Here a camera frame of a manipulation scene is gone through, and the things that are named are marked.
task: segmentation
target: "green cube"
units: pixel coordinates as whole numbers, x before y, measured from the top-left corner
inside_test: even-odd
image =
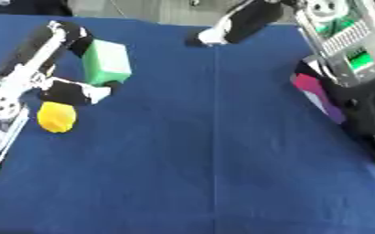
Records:
[[[86,82],[94,86],[108,81],[124,83],[132,75],[126,46],[108,41],[93,40],[82,64]]]

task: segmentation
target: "blue fabric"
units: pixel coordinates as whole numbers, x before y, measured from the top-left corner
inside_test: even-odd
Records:
[[[48,19],[0,16],[0,63]],[[33,110],[0,173],[0,233],[375,233],[375,165],[289,82],[309,53],[295,27],[203,49],[189,27],[72,20],[124,43],[134,75],[70,133]]]

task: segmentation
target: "cable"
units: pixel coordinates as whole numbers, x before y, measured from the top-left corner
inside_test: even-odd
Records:
[[[123,10],[113,1],[109,0],[112,4],[113,7],[115,7],[115,10],[119,13],[119,15],[123,16],[124,18],[127,18],[128,16],[123,12]]]

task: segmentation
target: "table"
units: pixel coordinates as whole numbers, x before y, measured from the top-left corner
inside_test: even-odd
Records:
[[[0,63],[48,20],[0,16]],[[30,121],[0,172],[0,233],[375,233],[375,165],[289,82],[310,53],[295,27],[185,48],[190,27],[71,20],[124,43],[134,75],[70,133]]]

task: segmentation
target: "yellow ball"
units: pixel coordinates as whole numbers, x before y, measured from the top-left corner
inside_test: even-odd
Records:
[[[45,101],[37,113],[37,121],[49,132],[66,133],[77,121],[77,113],[70,105]]]

